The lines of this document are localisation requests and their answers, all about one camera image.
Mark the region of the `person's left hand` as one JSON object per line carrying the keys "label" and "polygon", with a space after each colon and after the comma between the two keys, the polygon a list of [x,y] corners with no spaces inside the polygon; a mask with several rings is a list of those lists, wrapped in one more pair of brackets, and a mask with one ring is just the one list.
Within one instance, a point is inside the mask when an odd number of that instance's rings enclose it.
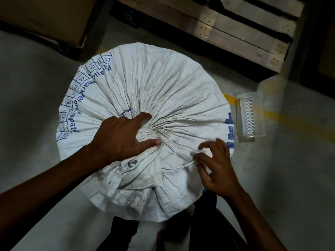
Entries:
{"label": "person's left hand", "polygon": [[136,135],[142,125],[151,119],[149,113],[141,112],[135,118],[110,117],[105,119],[87,146],[103,166],[122,161],[136,154]]}

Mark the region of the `person's right hand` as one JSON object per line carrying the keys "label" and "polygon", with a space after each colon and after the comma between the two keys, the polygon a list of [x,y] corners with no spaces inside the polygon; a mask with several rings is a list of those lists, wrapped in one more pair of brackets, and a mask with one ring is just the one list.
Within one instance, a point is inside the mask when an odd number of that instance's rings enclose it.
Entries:
{"label": "person's right hand", "polygon": [[241,186],[230,161],[230,151],[227,147],[227,154],[212,154],[208,156],[199,152],[193,156],[194,163],[200,161],[206,168],[212,180],[212,188],[206,188],[217,195],[227,198]]}

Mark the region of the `white plastic cable tie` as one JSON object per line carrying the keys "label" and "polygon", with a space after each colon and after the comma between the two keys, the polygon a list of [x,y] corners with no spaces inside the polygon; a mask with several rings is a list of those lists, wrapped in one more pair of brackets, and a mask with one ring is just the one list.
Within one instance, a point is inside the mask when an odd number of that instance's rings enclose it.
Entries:
{"label": "white plastic cable tie", "polygon": [[179,170],[179,169],[183,169],[183,168],[186,168],[190,165],[192,165],[194,163],[194,161],[191,161],[190,163],[186,164],[186,165],[183,165],[181,167],[175,167],[175,168],[163,168],[161,167],[162,170]]}

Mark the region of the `white woven sack blue print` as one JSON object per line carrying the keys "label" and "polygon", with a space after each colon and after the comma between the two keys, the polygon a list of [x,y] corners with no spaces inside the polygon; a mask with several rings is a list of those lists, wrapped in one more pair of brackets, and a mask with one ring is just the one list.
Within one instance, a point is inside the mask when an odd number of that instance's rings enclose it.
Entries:
{"label": "white woven sack blue print", "polygon": [[160,139],[138,156],[112,163],[86,178],[80,188],[100,210],[125,220],[162,222],[202,194],[193,161],[200,143],[220,138],[232,156],[230,105],[215,80],[191,58],[143,43],[120,45],[79,66],[59,107],[56,131],[61,160],[89,144],[103,120],[152,118],[139,141]]}

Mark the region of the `person's right forearm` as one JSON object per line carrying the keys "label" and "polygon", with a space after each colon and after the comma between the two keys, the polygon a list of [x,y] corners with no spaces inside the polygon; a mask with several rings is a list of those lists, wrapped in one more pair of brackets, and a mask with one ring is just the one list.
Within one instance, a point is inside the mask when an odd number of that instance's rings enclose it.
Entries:
{"label": "person's right forearm", "polygon": [[241,186],[238,186],[225,200],[232,209],[250,250],[287,251]]}

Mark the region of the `person's left forearm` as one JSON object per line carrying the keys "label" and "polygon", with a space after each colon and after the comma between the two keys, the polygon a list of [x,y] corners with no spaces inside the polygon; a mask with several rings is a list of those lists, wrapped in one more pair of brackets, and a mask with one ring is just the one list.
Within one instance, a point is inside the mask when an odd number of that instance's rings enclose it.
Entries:
{"label": "person's left forearm", "polygon": [[0,251],[10,251],[60,200],[102,168],[107,158],[85,146],[49,170],[0,194]]}

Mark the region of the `person's dark trousers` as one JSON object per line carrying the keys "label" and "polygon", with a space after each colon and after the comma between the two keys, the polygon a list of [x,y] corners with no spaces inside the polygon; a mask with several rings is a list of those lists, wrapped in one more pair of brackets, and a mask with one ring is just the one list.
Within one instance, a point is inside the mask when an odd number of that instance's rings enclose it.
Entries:
{"label": "person's dark trousers", "polygon": [[[204,191],[194,204],[193,216],[187,211],[179,212],[157,233],[156,251],[165,251],[165,242],[180,243],[189,229],[189,251],[250,251],[216,204],[217,195]],[[138,221],[115,216],[109,235],[96,251],[127,251],[138,225]]]}

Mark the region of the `clear plastic box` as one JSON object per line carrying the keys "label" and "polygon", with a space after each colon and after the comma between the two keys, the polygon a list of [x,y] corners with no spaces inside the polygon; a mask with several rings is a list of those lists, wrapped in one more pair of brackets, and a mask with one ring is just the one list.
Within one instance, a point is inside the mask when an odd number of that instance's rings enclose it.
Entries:
{"label": "clear plastic box", "polygon": [[[242,127],[243,97],[248,96],[253,99],[256,134],[253,136],[245,135]],[[236,126],[237,135],[244,138],[258,138],[265,136],[265,121],[263,113],[263,95],[259,92],[237,93],[236,94]]]}

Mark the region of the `wooden pallet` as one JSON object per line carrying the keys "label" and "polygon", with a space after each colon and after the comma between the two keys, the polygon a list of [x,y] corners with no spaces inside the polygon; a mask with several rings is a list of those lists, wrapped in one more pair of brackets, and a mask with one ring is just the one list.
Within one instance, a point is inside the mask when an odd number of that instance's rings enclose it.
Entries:
{"label": "wooden pallet", "polygon": [[301,0],[117,0],[222,50],[279,73]]}

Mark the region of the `brown cardboard box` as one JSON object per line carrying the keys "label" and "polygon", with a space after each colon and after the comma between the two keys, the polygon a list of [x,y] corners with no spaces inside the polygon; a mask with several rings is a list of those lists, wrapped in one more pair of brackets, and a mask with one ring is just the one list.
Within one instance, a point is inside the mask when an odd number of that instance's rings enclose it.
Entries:
{"label": "brown cardboard box", "polygon": [[82,47],[96,0],[0,0],[0,21]]}

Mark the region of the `dark metal rack post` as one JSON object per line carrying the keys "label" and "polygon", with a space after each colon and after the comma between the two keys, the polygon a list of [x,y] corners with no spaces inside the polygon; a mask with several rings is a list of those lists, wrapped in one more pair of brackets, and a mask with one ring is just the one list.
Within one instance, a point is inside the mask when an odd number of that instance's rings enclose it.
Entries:
{"label": "dark metal rack post", "polygon": [[292,44],[292,47],[294,47],[294,56],[288,76],[288,80],[296,84],[300,83],[300,75],[312,42],[312,34],[315,29],[315,20],[318,11],[318,0],[306,0],[303,12],[297,23],[295,39]]}

